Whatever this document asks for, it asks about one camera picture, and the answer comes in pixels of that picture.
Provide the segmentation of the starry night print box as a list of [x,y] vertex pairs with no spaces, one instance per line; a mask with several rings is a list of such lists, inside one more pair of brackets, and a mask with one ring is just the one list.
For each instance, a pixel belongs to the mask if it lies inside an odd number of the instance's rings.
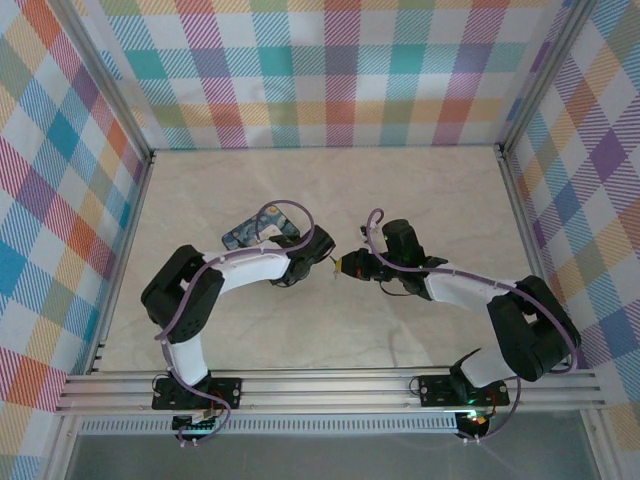
[[300,236],[299,229],[277,207],[269,206],[258,215],[253,215],[221,237],[222,244],[227,250],[253,247],[265,241],[260,238],[260,232],[268,225],[277,225],[286,238]]

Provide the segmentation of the small black circuit board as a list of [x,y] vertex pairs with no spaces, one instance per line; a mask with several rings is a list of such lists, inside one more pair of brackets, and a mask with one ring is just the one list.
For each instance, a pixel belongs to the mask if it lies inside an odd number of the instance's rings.
[[457,413],[455,435],[463,440],[482,438],[489,432],[491,414],[479,415],[472,412]]
[[181,434],[187,440],[209,435],[217,426],[217,417],[194,421],[191,415],[177,415],[173,416],[171,420],[171,430],[176,434]]

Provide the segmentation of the aluminium mounting rail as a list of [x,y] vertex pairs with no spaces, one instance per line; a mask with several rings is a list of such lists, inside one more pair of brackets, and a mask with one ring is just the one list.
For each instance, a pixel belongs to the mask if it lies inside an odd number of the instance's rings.
[[[334,414],[417,413],[418,379],[443,375],[443,368],[218,370],[215,378],[241,381],[237,413]],[[56,406],[59,415],[152,413],[156,371],[104,371],[71,376]],[[546,375],[536,382],[508,379],[512,406],[525,412],[601,409],[605,395],[595,374],[578,370]]]

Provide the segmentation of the aluminium side rail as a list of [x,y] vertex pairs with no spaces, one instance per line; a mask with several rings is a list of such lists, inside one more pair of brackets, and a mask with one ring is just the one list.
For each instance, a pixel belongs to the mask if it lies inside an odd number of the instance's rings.
[[490,318],[507,363],[518,377],[533,382],[546,374],[566,375],[577,367],[581,337],[544,279],[512,168],[497,147],[494,150],[532,273],[490,302]]
[[156,152],[152,150],[149,159],[146,161],[142,169],[140,185],[134,197],[131,213],[124,231],[125,236],[121,244],[121,250],[116,257],[113,278],[110,280],[106,290],[105,302],[101,307],[100,315],[96,322],[94,331],[92,332],[87,356],[81,369],[81,373],[83,375],[91,375],[94,372],[95,364],[101,359],[101,355],[98,351],[106,344],[106,339],[114,318],[116,305],[131,255],[136,230],[139,225],[156,158]]

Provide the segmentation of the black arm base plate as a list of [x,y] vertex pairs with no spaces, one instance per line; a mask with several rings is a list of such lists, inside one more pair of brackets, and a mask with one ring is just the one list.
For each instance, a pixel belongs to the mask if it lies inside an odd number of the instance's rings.
[[[173,377],[161,377],[152,386],[153,410],[204,410],[212,406],[208,398],[195,395],[182,387]],[[205,377],[194,389],[226,401],[232,409],[238,409],[242,393],[241,378]]]
[[422,407],[498,407],[511,403],[504,381],[475,387],[453,375],[419,376],[418,394]]

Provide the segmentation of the aluminium frame post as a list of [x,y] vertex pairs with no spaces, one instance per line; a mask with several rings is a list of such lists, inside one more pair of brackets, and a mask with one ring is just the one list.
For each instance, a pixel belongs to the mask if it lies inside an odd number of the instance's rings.
[[598,0],[571,0],[563,22],[558,25],[556,34],[552,37],[552,42],[545,48],[541,60],[534,61],[538,69],[532,78],[531,85],[508,123],[501,140],[496,144],[504,161],[514,153],[535,110],[539,107],[597,3]]
[[100,56],[71,0],[47,0],[47,3],[69,36],[71,43],[83,60],[85,68],[112,108],[115,117],[137,152],[146,164],[152,164],[155,151],[145,139],[114,77]]

